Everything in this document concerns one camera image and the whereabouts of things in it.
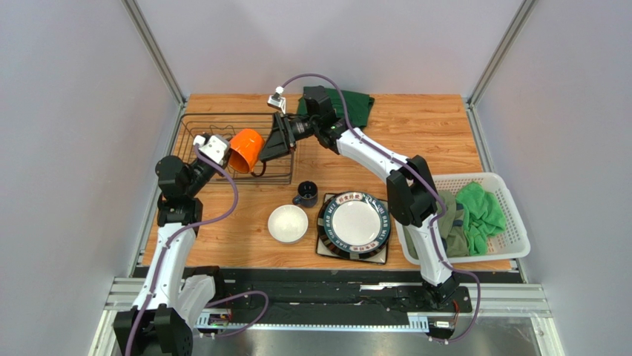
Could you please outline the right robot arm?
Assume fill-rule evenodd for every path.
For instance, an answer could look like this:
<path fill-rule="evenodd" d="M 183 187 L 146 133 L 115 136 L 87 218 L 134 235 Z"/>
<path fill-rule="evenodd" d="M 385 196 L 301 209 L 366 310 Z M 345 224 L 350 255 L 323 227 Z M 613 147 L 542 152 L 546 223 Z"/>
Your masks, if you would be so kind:
<path fill-rule="evenodd" d="M 350 122 L 347 109 L 339 118 L 326 89 L 317 86 L 303 95 L 307 112 L 287 113 L 282 87 L 267 104 L 274 108 L 271 131 L 259 160 L 289 155 L 297 142 L 314 136 L 319 144 L 371 171 L 386 186 L 388 208 L 403 245 L 412 245 L 424 281 L 424 301 L 433 309 L 452 305 L 459 283 L 447 260 L 438 229 L 438 209 L 444 207 L 421 156 L 408 158 L 370 139 Z"/>

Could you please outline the blue mug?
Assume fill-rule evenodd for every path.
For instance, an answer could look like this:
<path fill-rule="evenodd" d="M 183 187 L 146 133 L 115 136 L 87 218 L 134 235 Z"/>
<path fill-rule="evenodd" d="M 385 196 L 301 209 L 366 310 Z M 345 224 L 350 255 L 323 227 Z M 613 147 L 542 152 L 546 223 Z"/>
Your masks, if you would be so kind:
<path fill-rule="evenodd" d="M 318 202 L 318 187 L 312 181 L 303 181 L 297 187 L 297 196 L 292 200 L 294 205 L 313 208 Z"/>

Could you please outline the orange mug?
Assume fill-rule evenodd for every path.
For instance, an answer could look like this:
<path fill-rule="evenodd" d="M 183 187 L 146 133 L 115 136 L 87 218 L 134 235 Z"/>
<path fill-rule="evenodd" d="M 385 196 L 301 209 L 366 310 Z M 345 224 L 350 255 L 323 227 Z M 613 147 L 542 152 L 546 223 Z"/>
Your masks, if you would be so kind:
<path fill-rule="evenodd" d="M 259 162 L 259 153 L 265 142 L 257 131 L 251 128 L 241 130 L 230 141 L 231 156 L 228 165 L 241 174 L 251 174 L 253 177 L 263 176 L 267 169 L 265 162 L 260 173 L 255 173 L 254 168 Z"/>

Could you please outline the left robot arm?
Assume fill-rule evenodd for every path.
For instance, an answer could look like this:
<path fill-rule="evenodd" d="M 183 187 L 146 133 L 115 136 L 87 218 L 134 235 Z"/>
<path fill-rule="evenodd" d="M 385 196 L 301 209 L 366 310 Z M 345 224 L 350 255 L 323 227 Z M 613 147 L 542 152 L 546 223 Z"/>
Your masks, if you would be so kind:
<path fill-rule="evenodd" d="M 156 165 L 158 240 L 140 292 L 128 311 L 118 313 L 113 330 L 124 355 L 189 355 L 192 331 L 214 298 L 219 272 L 182 277 L 197 238 L 203 204 L 196 195 L 216 174 L 225 175 L 226 158 L 204 154 L 192 163 L 166 156 Z"/>

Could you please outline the white ribbed bowl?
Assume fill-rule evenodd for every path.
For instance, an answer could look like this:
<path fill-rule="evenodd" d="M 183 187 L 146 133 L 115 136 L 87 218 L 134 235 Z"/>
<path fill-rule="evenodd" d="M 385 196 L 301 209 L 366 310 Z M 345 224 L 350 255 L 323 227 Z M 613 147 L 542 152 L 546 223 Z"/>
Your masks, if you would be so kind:
<path fill-rule="evenodd" d="M 298 242 L 306 234 L 309 219 L 306 212 L 296 205 L 282 205 L 269 215 L 267 228 L 279 243 Z"/>

